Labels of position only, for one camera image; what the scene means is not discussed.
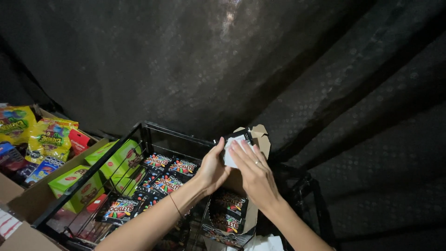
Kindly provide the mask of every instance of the left hand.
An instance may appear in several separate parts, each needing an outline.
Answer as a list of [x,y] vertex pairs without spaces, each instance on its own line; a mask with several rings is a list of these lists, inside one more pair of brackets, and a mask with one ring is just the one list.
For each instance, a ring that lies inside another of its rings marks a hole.
[[223,165],[220,153],[224,148],[224,139],[220,138],[218,145],[204,156],[201,167],[195,176],[203,185],[205,196],[211,195],[229,176],[231,167]]

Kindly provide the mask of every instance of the extreme candy bag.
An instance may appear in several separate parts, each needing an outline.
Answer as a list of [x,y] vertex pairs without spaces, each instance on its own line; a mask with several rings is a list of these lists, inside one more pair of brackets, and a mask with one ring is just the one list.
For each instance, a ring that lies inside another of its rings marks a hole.
[[32,128],[29,137],[26,160],[40,164],[46,156],[67,161],[71,142],[68,138],[71,129],[79,124],[61,118],[43,118]]
[[36,118],[29,106],[0,108],[0,142],[12,145],[28,143]]

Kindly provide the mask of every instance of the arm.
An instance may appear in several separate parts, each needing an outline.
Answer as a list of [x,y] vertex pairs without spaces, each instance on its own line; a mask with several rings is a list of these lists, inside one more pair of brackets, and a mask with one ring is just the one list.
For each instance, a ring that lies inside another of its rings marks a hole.
[[221,138],[219,144],[203,158],[195,177],[156,203],[150,210],[120,226],[107,236],[95,251],[151,250],[182,215],[202,198],[217,190],[229,176],[231,168],[223,166],[219,159],[223,148],[224,140]]
[[242,173],[243,188],[249,198],[280,230],[294,250],[333,251],[279,194],[273,172],[256,145],[252,151],[245,141],[241,146],[233,141],[229,153]]

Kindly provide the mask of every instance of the bracelet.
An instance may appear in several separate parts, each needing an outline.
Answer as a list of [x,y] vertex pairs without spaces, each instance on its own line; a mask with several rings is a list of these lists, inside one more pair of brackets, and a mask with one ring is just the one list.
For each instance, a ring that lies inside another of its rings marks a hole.
[[175,207],[177,208],[177,211],[178,211],[178,213],[180,214],[180,218],[182,218],[183,216],[181,215],[181,213],[180,213],[180,210],[178,209],[178,207],[177,207],[177,204],[175,204],[175,202],[174,202],[174,200],[173,200],[173,198],[172,198],[172,196],[169,194],[169,197],[170,197],[170,199],[172,200],[172,202],[173,202],[173,204],[175,205]]

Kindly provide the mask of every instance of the right hand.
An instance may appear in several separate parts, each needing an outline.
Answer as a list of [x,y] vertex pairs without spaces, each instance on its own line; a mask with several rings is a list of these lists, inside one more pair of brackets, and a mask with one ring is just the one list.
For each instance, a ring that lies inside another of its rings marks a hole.
[[244,140],[241,142],[241,146],[234,140],[229,148],[229,154],[242,173],[243,189],[249,199],[256,204],[260,211],[267,213],[274,210],[273,207],[283,199],[277,190],[273,172],[266,163],[265,156],[257,145],[254,145],[253,148],[254,151]]

